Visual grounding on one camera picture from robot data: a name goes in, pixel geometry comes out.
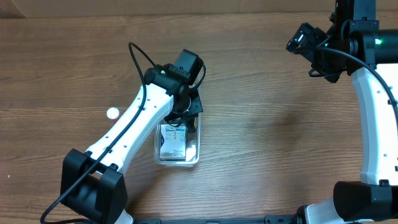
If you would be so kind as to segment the clear plastic container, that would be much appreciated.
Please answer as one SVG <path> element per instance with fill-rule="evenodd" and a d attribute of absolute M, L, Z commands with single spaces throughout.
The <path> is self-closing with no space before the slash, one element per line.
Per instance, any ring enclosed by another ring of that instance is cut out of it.
<path fill-rule="evenodd" d="M 164 166 L 193 167 L 200 158 L 201 113 L 190 121 L 162 120 L 155 128 L 154 159 Z"/>

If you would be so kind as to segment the white medicine box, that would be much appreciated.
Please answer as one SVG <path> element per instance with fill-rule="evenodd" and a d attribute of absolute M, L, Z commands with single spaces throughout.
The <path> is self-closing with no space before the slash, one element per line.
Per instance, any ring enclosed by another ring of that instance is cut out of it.
<path fill-rule="evenodd" d="M 174 127 L 169 124 L 160 125 L 160 150 L 162 160 L 185 160 L 186 129 L 185 126 Z"/>

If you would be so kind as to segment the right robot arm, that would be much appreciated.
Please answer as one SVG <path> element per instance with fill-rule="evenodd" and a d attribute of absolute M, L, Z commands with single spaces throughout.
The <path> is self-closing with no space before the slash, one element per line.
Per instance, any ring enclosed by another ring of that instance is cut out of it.
<path fill-rule="evenodd" d="M 359 103 L 363 162 L 358 181 L 297 210 L 292 223 L 366 223 L 397 218 L 397 31 L 381 29 L 375 0 L 339 0 L 323 31 L 303 23 L 286 49 L 311 64 L 309 75 L 351 77 Z"/>

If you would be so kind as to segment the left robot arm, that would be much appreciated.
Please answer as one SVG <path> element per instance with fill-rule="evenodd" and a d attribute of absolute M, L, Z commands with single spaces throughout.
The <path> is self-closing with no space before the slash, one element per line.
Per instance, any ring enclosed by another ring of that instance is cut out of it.
<path fill-rule="evenodd" d="M 198 160 L 205 73 L 203 60 L 189 50 L 173 64 L 153 63 L 139 72 L 142 86 L 113 127 L 85 152 L 72 149 L 64 158 L 58 202 L 81 223 L 132 223 L 124 177 L 151 133 L 158 162 L 190 166 Z"/>

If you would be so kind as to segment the orange tube white cap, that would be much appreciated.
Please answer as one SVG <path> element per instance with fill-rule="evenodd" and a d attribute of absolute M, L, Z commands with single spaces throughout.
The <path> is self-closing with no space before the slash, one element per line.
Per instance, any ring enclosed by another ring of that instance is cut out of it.
<path fill-rule="evenodd" d="M 107 110 L 106 116 L 113 122 L 117 122 L 120 117 L 120 110 L 116 107 L 111 107 Z"/>

